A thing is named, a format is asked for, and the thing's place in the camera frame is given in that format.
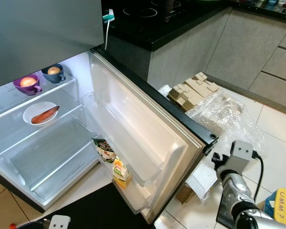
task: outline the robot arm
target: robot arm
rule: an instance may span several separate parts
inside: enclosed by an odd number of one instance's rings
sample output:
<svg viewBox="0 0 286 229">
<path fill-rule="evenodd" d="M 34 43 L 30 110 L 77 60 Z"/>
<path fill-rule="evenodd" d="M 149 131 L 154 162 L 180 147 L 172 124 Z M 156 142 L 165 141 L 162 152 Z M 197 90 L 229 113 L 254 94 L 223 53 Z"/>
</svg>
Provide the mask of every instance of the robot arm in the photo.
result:
<svg viewBox="0 0 286 229">
<path fill-rule="evenodd" d="M 253 146 L 234 141 L 230 153 L 230 157 L 223 155 L 222 160 L 214 153 L 212 162 L 217 178 L 222 182 L 223 196 L 235 222 L 235 229 L 286 229 L 286 225 L 274 221 L 257 207 L 242 177 L 244 168 L 256 154 Z"/>
</svg>

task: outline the black mat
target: black mat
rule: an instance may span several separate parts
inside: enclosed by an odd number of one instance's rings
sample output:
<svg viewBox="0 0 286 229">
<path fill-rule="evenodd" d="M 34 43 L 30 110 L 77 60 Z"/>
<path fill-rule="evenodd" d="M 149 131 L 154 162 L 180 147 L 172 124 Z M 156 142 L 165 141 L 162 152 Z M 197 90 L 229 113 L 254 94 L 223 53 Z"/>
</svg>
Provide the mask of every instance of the black mat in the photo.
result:
<svg viewBox="0 0 286 229">
<path fill-rule="evenodd" d="M 101 189 L 46 216 L 71 217 L 68 229 L 152 229 L 143 216 L 134 215 L 116 187 L 110 183 Z"/>
<path fill-rule="evenodd" d="M 227 207 L 225 198 L 222 195 L 220 200 L 219 209 L 217 212 L 216 222 L 219 222 L 220 224 L 226 226 L 227 228 L 233 229 L 234 227 L 234 221 L 232 216 L 230 216 Z"/>
</svg>

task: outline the sweet potato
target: sweet potato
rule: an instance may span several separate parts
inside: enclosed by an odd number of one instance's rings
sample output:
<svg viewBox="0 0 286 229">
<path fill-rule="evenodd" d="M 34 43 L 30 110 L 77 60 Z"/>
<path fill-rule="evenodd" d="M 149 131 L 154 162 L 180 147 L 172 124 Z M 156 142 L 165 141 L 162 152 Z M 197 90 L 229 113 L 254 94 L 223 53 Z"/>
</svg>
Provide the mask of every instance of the sweet potato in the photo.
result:
<svg viewBox="0 0 286 229">
<path fill-rule="evenodd" d="M 57 112 L 59 109 L 59 106 L 55 106 L 35 117 L 32 118 L 32 123 L 33 124 L 38 124 L 38 123 L 42 123 L 44 120 L 46 120 L 47 118 L 51 117 L 53 114 L 55 114 L 55 112 Z"/>
</svg>

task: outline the purple mug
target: purple mug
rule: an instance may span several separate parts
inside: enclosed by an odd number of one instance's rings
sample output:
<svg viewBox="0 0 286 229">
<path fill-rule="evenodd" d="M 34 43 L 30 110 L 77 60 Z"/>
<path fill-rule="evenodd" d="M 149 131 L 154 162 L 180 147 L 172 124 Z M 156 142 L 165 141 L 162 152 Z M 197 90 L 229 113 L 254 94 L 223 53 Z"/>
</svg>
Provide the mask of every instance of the purple mug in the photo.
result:
<svg viewBox="0 0 286 229">
<path fill-rule="evenodd" d="M 24 77 L 31 77 L 34 78 L 36 81 L 36 83 L 32 84 L 31 86 L 27 86 L 27 87 L 20 87 L 20 81 L 24 78 Z M 37 75 L 34 74 L 30 74 L 30 75 L 26 75 L 24 77 L 21 77 L 17 80 L 15 80 L 13 82 L 14 86 L 18 89 L 18 91 L 26 94 L 26 95 L 35 95 L 37 92 L 41 92 L 42 88 L 39 87 L 39 77 Z"/>
</svg>

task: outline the blue mug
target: blue mug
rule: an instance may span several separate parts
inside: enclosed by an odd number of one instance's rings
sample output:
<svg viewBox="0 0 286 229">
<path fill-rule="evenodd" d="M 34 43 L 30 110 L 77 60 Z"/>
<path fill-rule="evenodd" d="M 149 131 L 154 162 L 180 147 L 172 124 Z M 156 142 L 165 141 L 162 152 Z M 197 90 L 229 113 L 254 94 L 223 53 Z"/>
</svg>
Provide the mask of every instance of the blue mug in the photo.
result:
<svg viewBox="0 0 286 229">
<path fill-rule="evenodd" d="M 56 74 L 48 74 L 48 70 L 51 67 L 58 67 L 61 71 L 59 73 Z M 44 69 L 42 69 L 42 74 L 44 76 L 44 78 L 46 78 L 48 81 L 50 81 L 51 83 L 59 83 L 60 81 L 64 81 L 66 79 L 66 77 L 63 75 L 63 68 L 61 64 L 53 64 L 49 67 L 46 67 Z"/>
</svg>

